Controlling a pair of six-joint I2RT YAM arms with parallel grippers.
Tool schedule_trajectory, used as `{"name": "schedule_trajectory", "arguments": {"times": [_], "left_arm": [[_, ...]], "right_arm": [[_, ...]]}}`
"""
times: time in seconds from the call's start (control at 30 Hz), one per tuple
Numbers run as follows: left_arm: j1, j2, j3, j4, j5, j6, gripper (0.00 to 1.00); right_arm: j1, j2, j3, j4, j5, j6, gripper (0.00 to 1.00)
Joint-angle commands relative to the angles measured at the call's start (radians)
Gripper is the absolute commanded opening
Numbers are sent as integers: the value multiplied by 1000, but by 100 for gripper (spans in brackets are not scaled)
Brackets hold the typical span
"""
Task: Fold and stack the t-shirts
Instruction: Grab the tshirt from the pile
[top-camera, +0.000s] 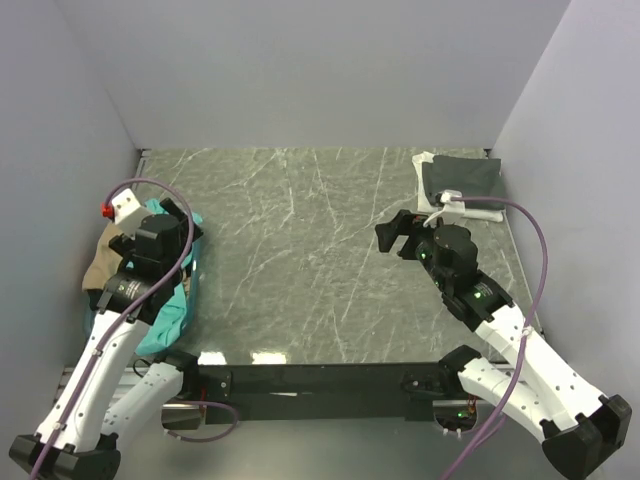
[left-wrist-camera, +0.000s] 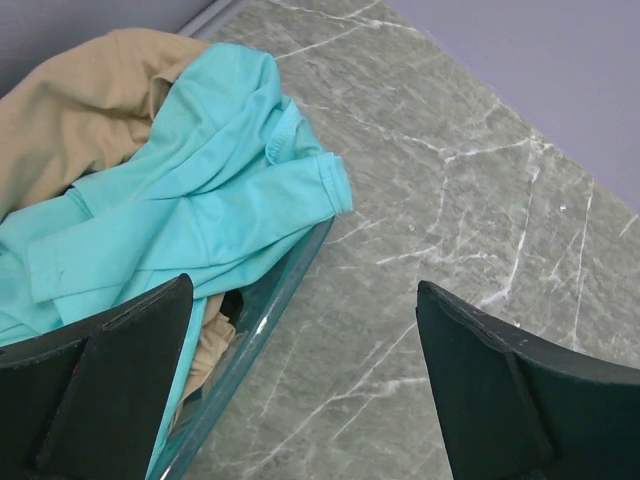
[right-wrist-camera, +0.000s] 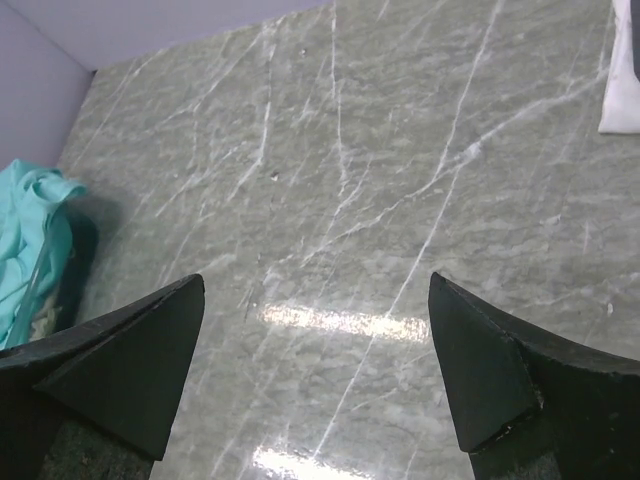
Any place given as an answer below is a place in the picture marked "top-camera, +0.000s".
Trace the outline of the teal t shirt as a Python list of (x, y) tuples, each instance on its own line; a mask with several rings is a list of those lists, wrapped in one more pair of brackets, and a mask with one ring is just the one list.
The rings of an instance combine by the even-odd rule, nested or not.
[[(166, 214), (160, 200), (151, 198), (145, 202), (146, 207), (155, 214)], [(203, 222), (201, 215), (192, 211), (194, 224), (200, 226)], [(200, 240), (192, 243), (192, 252), (187, 255), (181, 264), (182, 274), (191, 274), (193, 270), (194, 254), (197, 262), (200, 257)], [(195, 294), (191, 298), (191, 278), (188, 276), (181, 280), (181, 284), (174, 288), (173, 296), (159, 311), (154, 324), (150, 327), (146, 336), (136, 348), (136, 355), (151, 356), (170, 348), (182, 336), (191, 323), (195, 312)]]

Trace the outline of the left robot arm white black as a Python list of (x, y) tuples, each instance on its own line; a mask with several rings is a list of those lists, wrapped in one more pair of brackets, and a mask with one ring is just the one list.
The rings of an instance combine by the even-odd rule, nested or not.
[(113, 398), (127, 364), (182, 284), (183, 263), (202, 231), (171, 199), (154, 213), (126, 190), (103, 213), (120, 230), (110, 247), (122, 262), (97, 302), (86, 347), (35, 433), (19, 435), (10, 458), (32, 479), (111, 479), (125, 441), (170, 399), (200, 388), (197, 360), (164, 352), (123, 397)]

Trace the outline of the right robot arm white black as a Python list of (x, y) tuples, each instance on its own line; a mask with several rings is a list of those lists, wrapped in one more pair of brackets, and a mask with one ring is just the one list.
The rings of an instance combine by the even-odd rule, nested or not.
[(581, 377), (526, 325), (512, 297), (479, 268), (468, 229), (401, 210), (375, 232), (384, 253), (405, 237), (399, 257), (419, 262), (446, 309), (513, 369), (506, 374), (463, 345), (441, 360), (444, 395), (460, 399), (467, 393), (500, 408), (536, 438), (567, 479), (588, 478), (624, 445), (631, 405)]

